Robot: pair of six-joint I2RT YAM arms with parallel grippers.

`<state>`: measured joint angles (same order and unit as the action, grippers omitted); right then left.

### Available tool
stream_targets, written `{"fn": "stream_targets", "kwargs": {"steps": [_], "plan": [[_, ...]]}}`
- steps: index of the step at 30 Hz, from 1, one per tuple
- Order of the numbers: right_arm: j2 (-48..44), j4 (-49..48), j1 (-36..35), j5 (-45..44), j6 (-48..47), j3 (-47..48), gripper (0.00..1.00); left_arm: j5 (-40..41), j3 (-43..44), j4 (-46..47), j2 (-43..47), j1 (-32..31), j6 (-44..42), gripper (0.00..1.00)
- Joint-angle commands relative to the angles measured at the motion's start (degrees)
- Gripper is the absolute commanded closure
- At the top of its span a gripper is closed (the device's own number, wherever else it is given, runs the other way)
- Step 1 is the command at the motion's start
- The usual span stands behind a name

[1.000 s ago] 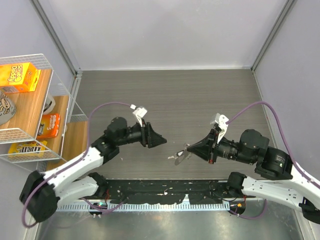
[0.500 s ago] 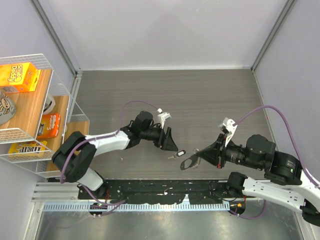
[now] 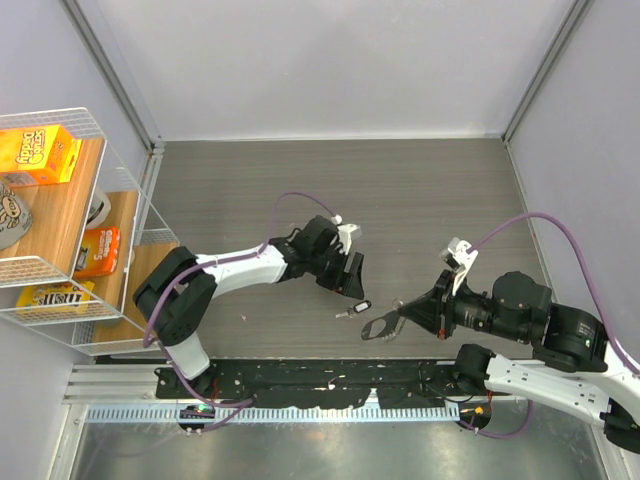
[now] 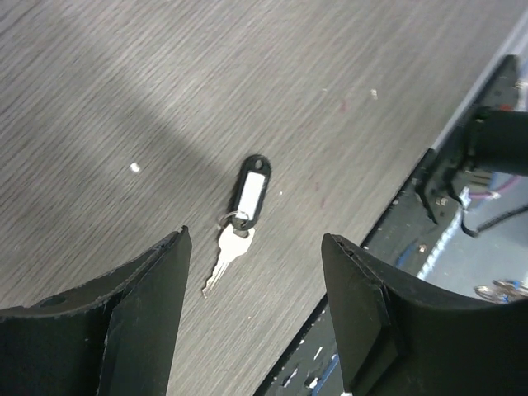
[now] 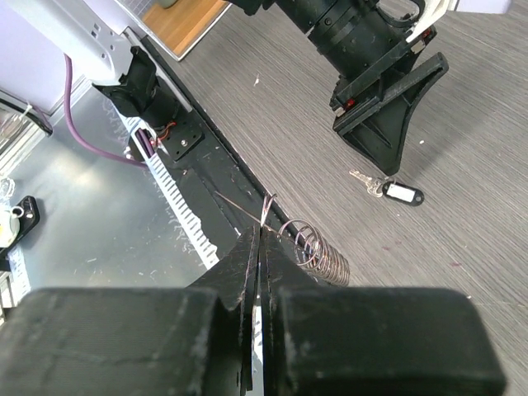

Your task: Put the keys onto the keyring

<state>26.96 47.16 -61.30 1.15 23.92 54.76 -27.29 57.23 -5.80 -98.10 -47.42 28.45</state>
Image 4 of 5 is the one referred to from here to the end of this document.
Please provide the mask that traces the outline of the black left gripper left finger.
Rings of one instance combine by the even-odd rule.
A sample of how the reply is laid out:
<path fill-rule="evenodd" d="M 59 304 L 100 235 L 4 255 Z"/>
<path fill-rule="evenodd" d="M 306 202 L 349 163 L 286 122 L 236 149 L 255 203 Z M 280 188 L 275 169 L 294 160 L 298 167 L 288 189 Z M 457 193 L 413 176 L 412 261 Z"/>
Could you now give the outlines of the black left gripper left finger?
<path fill-rule="evenodd" d="M 164 395 L 186 292 L 191 237 L 30 307 L 1 312 L 4 395 Z"/>

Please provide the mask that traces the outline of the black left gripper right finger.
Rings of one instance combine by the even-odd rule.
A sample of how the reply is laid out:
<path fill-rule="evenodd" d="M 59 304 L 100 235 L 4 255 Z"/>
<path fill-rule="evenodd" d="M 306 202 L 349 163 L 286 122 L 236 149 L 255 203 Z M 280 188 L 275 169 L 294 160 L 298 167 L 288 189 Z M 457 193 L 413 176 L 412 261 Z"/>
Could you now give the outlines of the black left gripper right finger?
<path fill-rule="evenodd" d="M 345 238 L 322 260 L 344 389 L 354 395 L 524 395 L 527 303 L 420 280 Z"/>

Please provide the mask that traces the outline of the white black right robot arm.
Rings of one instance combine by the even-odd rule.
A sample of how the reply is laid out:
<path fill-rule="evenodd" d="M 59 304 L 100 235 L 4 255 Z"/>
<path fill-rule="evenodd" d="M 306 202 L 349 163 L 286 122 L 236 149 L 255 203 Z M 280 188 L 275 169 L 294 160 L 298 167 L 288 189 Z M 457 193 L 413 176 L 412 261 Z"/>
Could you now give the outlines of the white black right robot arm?
<path fill-rule="evenodd" d="M 472 168 L 527 176 L 527 113 L 482 108 L 467 124 L 466 161 Z"/>

